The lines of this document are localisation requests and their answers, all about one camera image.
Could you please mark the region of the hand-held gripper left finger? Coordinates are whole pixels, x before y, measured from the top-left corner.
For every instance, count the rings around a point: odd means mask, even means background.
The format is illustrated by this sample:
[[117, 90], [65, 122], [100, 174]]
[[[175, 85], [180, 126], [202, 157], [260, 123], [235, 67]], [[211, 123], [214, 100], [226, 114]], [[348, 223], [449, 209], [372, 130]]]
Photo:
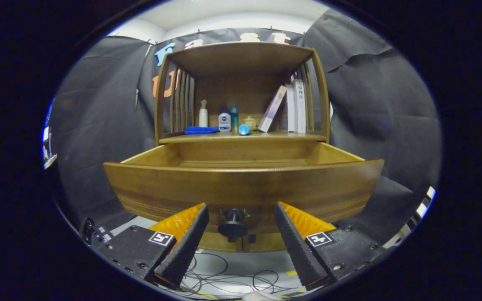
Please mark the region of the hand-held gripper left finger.
[[130, 278], [179, 290], [209, 222], [196, 204], [155, 222], [134, 217], [122, 225], [90, 221], [90, 247]]

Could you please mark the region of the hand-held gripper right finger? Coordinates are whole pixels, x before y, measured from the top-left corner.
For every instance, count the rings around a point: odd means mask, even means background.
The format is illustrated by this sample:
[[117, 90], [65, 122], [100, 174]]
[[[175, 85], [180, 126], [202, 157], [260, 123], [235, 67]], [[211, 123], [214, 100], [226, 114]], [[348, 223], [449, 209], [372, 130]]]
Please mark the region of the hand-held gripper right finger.
[[274, 220], [307, 290], [352, 278], [386, 257], [386, 248], [356, 228], [335, 227], [284, 202]]

